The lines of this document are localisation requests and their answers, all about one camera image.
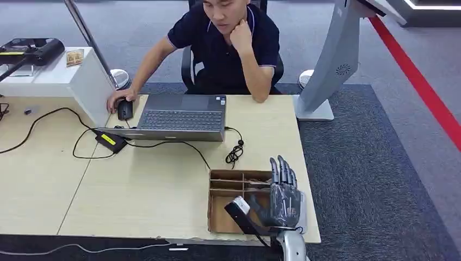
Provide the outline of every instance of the navy polo shirt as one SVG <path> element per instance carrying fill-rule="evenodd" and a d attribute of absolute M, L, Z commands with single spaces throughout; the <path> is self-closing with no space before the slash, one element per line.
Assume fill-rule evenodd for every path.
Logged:
<path fill-rule="evenodd" d="M 277 26 L 253 4 L 247 6 L 247 22 L 259 66 L 275 67 L 280 49 Z M 213 83 L 225 88 L 247 88 L 237 51 L 227 45 L 223 35 L 205 14 L 202 4 L 192 7 L 176 22 L 168 32 L 168 39 L 176 48 L 191 45 L 196 61 L 203 62 L 207 77 Z"/>

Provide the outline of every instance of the white kiosk stand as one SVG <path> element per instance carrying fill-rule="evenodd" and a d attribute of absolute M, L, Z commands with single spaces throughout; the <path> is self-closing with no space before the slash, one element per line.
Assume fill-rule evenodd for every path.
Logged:
<path fill-rule="evenodd" d="M 328 98 L 358 68 L 360 18 L 392 13 L 385 0 L 337 0 L 325 44 L 315 70 L 300 95 L 293 96 L 300 121 L 330 121 L 334 115 Z"/>
<path fill-rule="evenodd" d="M 66 52 L 83 49 L 83 62 L 66 67 Z M 105 127 L 110 114 L 104 101 L 115 91 L 91 47 L 66 47 L 52 63 L 33 76 L 6 77 L 0 94 L 9 97 L 72 97 L 88 114 L 94 127 Z"/>

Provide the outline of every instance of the man's arm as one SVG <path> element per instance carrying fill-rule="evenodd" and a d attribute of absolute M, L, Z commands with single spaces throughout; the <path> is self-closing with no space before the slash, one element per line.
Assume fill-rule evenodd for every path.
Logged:
<path fill-rule="evenodd" d="M 166 36 L 163 37 L 144 56 L 130 88 L 133 88 L 138 93 L 149 77 L 155 73 L 163 60 L 174 51 L 176 51 L 176 47 L 170 43 Z"/>
<path fill-rule="evenodd" d="M 239 53 L 248 90 L 257 102 L 264 102 L 271 90 L 274 69 L 270 66 L 260 67 L 254 56 L 252 35 L 245 20 L 235 27 L 230 35 L 232 45 Z"/>
<path fill-rule="evenodd" d="M 163 60 L 176 50 L 167 37 L 163 37 L 149 52 L 144 56 L 141 65 L 133 79 L 129 89 L 115 91 L 107 100 L 107 110 L 115 113 L 115 102 L 125 97 L 127 101 L 136 99 L 142 86 L 146 83 L 149 77 L 154 74 Z"/>
<path fill-rule="evenodd" d="M 260 67 L 254 57 L 253 49 L 251 52 L 241 53 L 239 56 L 242 61 L 245 82 L 251 96 L 257 102 L 264 102 L 271 91 L 274 68 L 270 66 Z"/>

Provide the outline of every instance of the dark blue carpet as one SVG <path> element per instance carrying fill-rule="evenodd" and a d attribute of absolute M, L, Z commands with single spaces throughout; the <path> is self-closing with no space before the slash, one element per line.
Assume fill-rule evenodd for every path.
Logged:
<path fill-rule="evenodd" d="M 279 84 L 286 94 L 296 84 Z M 179 83 L 152 83 L 144 93 L 185 91 Z M 369 85 L 344 85 L 330 99 L 335 120 L 300 122 L 321 244 L 314 260 L 461 260 L 418 174 Z M 46 251 L 69 243 L 93 250 L 161 243 L 149 239 L 0 236 L 0 249 Z M 276 260 L 263 247 L 189 246 L 87 254 L 77 248 L 46 257 L 0 255 L 0 260 Z"/>

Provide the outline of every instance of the red stripe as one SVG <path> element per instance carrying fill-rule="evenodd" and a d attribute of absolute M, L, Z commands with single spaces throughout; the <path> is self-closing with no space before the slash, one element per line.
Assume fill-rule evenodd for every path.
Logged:
<path fill-rule="evenodd" d="M 371 17 L 370 22 L 432 115 L 458 147 L 458 150 L 461 151 L 461 126 L 456 118 L 416 68 L 410 57 L 405 54 L 405 51 L 390 34 L 383 22 L 377 16 Z"/>

